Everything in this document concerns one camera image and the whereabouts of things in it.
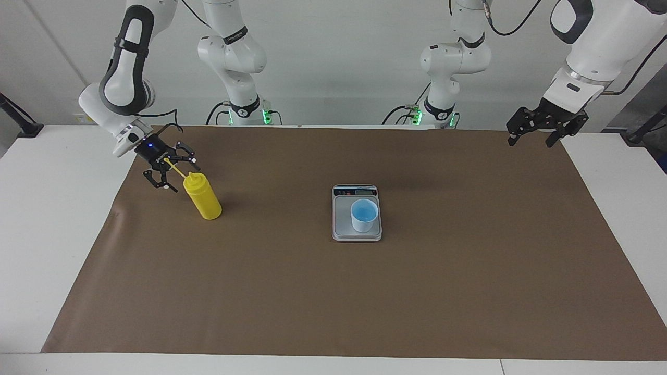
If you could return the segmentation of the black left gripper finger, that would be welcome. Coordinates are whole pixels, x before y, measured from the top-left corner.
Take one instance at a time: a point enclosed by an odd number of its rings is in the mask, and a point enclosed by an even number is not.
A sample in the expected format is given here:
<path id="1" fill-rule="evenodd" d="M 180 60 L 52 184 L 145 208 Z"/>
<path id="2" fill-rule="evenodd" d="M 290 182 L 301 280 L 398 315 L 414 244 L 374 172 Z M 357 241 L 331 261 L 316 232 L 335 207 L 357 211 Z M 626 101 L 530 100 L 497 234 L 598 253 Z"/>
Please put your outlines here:
<path id="1" fill-rule="evenodd" d="M 565 123 L 557 122 L 557 124 L 555 124 L 555 130 L 553 130 L 545 140 L 545 145 L 547 148 L 551 148 L 560 139 L 576 135 L 581 128 L 583 128 L 588 119 L 588 115 L 577 115 Z"/>
<path id="2" fill-rule="evenodd" d="M 540 111 L 520 107 L 507 122 L 508 145 L 512 147 L 522 135 L 539 130 L 541 120 L 542 113 Z"/>

